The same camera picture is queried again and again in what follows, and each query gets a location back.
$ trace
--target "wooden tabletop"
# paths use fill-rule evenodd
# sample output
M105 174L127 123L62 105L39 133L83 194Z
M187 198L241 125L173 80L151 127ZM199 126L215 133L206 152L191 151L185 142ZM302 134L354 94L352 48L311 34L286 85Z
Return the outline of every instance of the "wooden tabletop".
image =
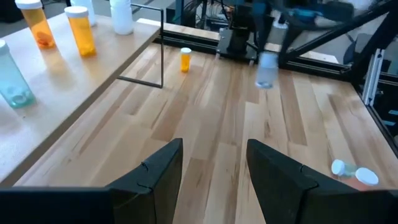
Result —
M81 58L66 15L49 19L57 48L39 50L29 29L6 36L37 104L13 110L0 99L0 183L15 182L158 36L136 23L117 35L110 17L93 27L97 56Z
M280 70L262 90L255 67L214 55L192 52L181 73L179 52L165 46L163 89L116 80L16 185L104 186L183 138L174 223L265 224L246 162L254 138L332 178L342 159L374 170L372 189L398 188L398 160L350 83ZM159 72L150 44L122 75L158 82Z

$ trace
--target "white bottle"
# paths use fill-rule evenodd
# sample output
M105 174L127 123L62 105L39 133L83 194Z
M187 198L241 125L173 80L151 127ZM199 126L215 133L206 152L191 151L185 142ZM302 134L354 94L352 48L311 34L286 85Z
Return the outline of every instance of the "white bottle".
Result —
M120 35L128 35L133 31L130 0L110 0L113 29Z
M88 20L90 22L90 26L94 26L95 22L95 12L93 7L92 0L71 0L70 4L72 6L84 6L88 9Z
M278 55L270 52L260 54L257 68L256 86L258 88L272 88L278 77Z

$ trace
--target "gray floor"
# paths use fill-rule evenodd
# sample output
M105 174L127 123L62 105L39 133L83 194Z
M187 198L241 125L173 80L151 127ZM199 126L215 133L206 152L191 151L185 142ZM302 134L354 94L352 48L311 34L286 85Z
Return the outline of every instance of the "gray floor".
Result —
M134 3L145 4L146 2L150 2L149 3L150 6L166 8L173 1L174 0L153 0L153 1L134 0ZM94 5L95 12L97 14L101 14L104 16L111 15L110 8L109 8L109 1L93 0L93 5ZM47 17L53 17L53 16L56 16L56 15L62 13L64 7L65 7L64 3L49 4L49 5L46 5L46 7L45 7L45 13L46 13ZM147 9L141 9L133 15L133 18L135 20L139 19L139 18L159 20L160 15L159 15L159 12L150 11ZM356 36L359 33L373 34L374 31L379 26L381 21L382 21L382 17L380 17L374 21L371 21L368 24L363 25L362 27L360 27L356 30L351 31L349 34L354 39L356 38ZM0 37L11 34L15 31L18 31L25 27L27 27L27 25L24 20L15 22L13 24L0 23ZM280 40L281 40L281 37L283 36L284 32L285 32L285 30L283 30L283 29L274 28L270 34L269 42L272 42L275 44L280 44ZM321 32L306 32L306 33L302 34L297 39L297 41L293 44L293 47L302 45L302 44L318 37L321 34L322 34ZM350 45L350 43L351 42L350 42L349 38L347 38L347 36L345 36L345 35L342 35L342 36L336 38L335 40L332 40L331 42L318 47L317 49L315 49L315 51L321 52L324 54L334 55L337 58L337 60L339 61L339 63L342 63L345 50Z

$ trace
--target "orange pill bottle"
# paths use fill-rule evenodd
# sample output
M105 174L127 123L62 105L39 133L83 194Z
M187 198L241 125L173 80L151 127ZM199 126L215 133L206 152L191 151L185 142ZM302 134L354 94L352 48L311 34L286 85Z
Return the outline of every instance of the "orange pill bottle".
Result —
M191 49L184 47L181 49L181 72L188 72L191 61Z
M65 8L76 45L82 57L96 55L95 42L88 20L88 10L83 6Z
M45 18L41 0L16 0L15 3L24 15L37 45L41 49L55 47L55 41Z

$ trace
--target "white cap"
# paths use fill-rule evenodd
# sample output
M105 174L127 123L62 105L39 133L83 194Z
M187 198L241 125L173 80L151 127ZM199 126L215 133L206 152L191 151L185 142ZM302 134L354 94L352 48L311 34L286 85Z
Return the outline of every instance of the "white cap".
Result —
M189 49L188 47L181 48L181 53L183 53L183 54L189 54L191 52L192 52L192 50Z
M346 164L339 160L335 159L333 163L331 164L331 172L335 175L341 176L344 174L346 169Z
M19 9L41 9L43 7L41 0L15 0Z
M355 172L355 177L362 183L368 185L368 186L374 186L379 183L379 178L377 175L369 170L368 168L359 168Z
M5 40L0 39L0 55L7 54L10 51Z
M82 18L88 16L88 9L83 6L69 6L64 9L67 17Z

